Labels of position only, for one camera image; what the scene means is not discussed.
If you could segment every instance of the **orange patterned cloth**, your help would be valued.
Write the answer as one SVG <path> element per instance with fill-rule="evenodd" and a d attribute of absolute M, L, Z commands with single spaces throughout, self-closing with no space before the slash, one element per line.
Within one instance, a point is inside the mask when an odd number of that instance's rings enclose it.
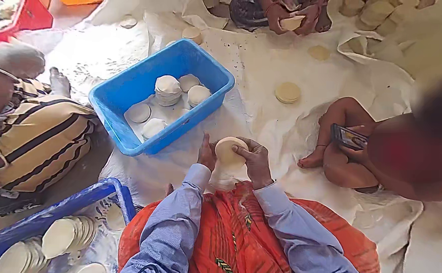
<path fill-rule="evenodd" d="M 339 240 L 344 256 L 360 273 L 380 272 L 376 244 L 362 232 L 319 202 L 291 201 L 303 207 Z M 125 227 L 118 250 L 119 271 L 139 252 L 140 234 L 159 203 L 140 210 Z M 236 189 L 230 192 L 204 195 L 200 230 L 189 261 L 189 272 L 292 272 L 250 182 L 237 183 Z"/>

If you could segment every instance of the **hand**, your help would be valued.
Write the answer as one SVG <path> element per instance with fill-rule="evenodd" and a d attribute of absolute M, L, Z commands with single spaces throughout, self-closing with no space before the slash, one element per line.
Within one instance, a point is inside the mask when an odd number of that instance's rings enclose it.
<path fill-rule="evenodd" d="M 368 156 L 368 150 L 364 148 L 361 151 L 355 151 L 353 149 L 347 148 L 345 146 L 339 145 L 341 151 L 352 160 L 356 161 L 359 164 L 365 165 L 370 162 L 370 158 Z"/>
<path fill-rule="evenodd" d="M 290 18 L 290 14 L 279 4 L 273 5 L 267 12 L 270 29 L 278 35 L 287 32 L 280 26 L 280 20 L 285 18 Z"/>
<path fill-rule="evenodd" d="M 293 15 L 305 15 L 305 18 L 302 20 L 301 26 L 295 29 L 297 35 L 309 35 L 315 31 L 315 25 L 317 24 L 319 17 L 319 7 L 314 4 L 310 5 L 307 8 L 292 13 Z"/>
<path fill-rule="evenodd" d="M 208 167 L 211 172 L 214 171 L 217 160 L 216 153 L 214 152 L 215 147 L 216 145 L 214 143 L 209 143 L 209 134 L 204 132 L 203 144 L 199 148 L 197 163 Z"/>
<path fill-rule="evenodd" d="M 44 54 L 24 43 L 0 42 L 0 69 L 22 79 L 34 79 L 44 72 Z"/>
<path fill-rule="evenodd" d="M 248 151 L 234 145 L 233 151 L 246 159 L 248 177 L 253 182 L 253 189 L 261 189 L 273 183 L 268 165 L 268 150 L 256 141 L 238 137 L 248 145 Z"/>

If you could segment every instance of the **red basket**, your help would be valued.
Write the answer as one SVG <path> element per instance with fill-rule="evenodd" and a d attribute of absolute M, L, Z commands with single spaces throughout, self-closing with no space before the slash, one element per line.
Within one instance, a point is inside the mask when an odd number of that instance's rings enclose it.
<path fill-rule="evenodd" d="M 21 30 L 47 29 L 52 26 L 53 16 L 40 0 L 22 0 L 12 24 L 0 30 L 0 42 L 9 41 L 9 37 Z"/>

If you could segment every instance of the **blue plastic crate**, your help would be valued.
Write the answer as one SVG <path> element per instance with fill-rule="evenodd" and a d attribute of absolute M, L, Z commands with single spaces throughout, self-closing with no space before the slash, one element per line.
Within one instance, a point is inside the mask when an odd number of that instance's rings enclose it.
<path fill-rule="evenodd" d="M 43 235 L 49 226 L 58 219 L 69 216 L 90 204 L 116 192 L 125 223 L 129 223 L 137 213 L 130 191 L 115 178 L 104 179 L 63 201 L 33 214 L 10 227 L 0 230 L 0 256 L 13 244 Z"/>
<path fill-rule="evenodd" d="M 141 143 L 123 117 L 133 104 L 154 94 L 158 77 L 193 74 L 213 95 L 153 138 Z M 218 109 L 235 85 L 233 75 L 191 40 L 182 39 L 91 90 L 89 99 L 123 154 L 155 154 Z"/>

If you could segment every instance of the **light blue shirt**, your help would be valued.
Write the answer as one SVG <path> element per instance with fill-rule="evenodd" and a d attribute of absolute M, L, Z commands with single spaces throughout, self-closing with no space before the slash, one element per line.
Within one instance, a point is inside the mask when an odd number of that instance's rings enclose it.
<path fill-rule="evenodd" d="M 121 273 L 188 271 L 210 177 L 206 166 L 191 166 L 182 186 L 153 211 L 140 236 L 140 252 L 128 260 Z M 295 273 L 358 273 L 334 235 L 291 202 L 277 183 L 253 193 Z"/>

